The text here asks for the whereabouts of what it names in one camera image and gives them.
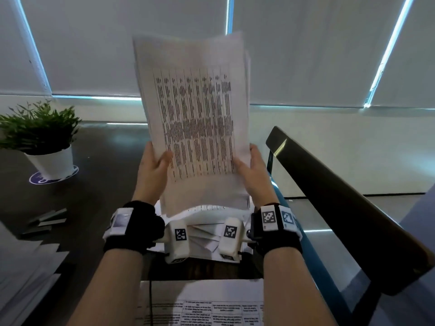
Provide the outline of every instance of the black cable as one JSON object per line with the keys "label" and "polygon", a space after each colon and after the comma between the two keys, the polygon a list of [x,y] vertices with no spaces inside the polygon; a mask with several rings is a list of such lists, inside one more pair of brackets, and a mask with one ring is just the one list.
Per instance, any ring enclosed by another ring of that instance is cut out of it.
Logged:
{"label": "black cable", "polygon": [[153,320],[153,295],[152,295],[152,287],[151,287],[151,279],[149,280],[149,286],[148,286],[148,296],[150,299],[150,326],[154,326],[154,320]]}

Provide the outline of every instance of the black wrist strap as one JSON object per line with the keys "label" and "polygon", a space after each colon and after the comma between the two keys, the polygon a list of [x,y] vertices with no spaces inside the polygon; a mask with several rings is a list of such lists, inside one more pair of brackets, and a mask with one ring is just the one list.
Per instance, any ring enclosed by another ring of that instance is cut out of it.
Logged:
{"label": "black wrist strap", "polygon": [[110,235],[106,239],[103,251],[110,249],[129,249],[142,255],[147,248],[154,247],[153,241],[163,237],[164,220],[155,214],[155,208],[146,202],[130,201],[124,208],[133,208],[124,235]]}
{"label": "black wrist strap", "polygon": [[270,211],[267,212],[262,212],[262,209],[259,209],[251,215],[250,237],[257,241],[258,253],[264,256],[271,250],[280,247],[293,247],[302,253],[299,235],[293,231],[298,227],[290,208],[281,207],[280,209],[279,203],[270,203],[265,206],[273,206],[274,208],[268,208]]}

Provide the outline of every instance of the right hand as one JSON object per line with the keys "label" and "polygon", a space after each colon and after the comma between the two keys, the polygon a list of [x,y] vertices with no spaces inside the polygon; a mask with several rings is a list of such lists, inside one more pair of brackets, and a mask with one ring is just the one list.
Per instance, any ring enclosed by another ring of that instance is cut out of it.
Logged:
{"label": "right hand", "polygon": [[252,197],[257,208],[272,202],[279,203],[258,147],[255,144],[250,144],[249,149],[251,150],[250,168],[239,158],[233,158],[233,164],[243,178],[246,191]]}

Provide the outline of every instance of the table surface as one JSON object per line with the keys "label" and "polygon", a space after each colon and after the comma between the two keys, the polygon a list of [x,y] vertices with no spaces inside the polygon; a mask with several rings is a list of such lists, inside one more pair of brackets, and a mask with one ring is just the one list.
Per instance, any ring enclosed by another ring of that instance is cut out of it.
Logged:
{"label": "table surface", "polygon": [[[34,237],[44,243],[60,243],[70,251],[60,267],[62,276],[25,325],[65,325],[102,257],[102,235],[114,210],[131,199],[137,169],[149,132],[142,125],[85,123],[73,143],[74,164],[79,173],[55,184],[32,185],[36,172],[18,151],[0,150],[0,220],[14,233],[27,221],[52,209],[67,208],[67,223],[54,225],[49,235]],[[261,277],[256,259],[240,265],[188,259],[167,265],[163,254],[144,258],[142,279],[254,279]]]}

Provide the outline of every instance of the left hand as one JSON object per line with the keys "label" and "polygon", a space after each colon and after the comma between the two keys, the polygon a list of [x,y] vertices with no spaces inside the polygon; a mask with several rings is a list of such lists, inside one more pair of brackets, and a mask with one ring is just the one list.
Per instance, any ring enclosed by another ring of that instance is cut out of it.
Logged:
{"label": "left hand", "polygon": [[153,143],[147,142],[138,171],[138,181],[131,200],[139,200],[155,205],[163,194],[167,183],[167,168],[171,163],[172,152],[165,151],[156,161]]}

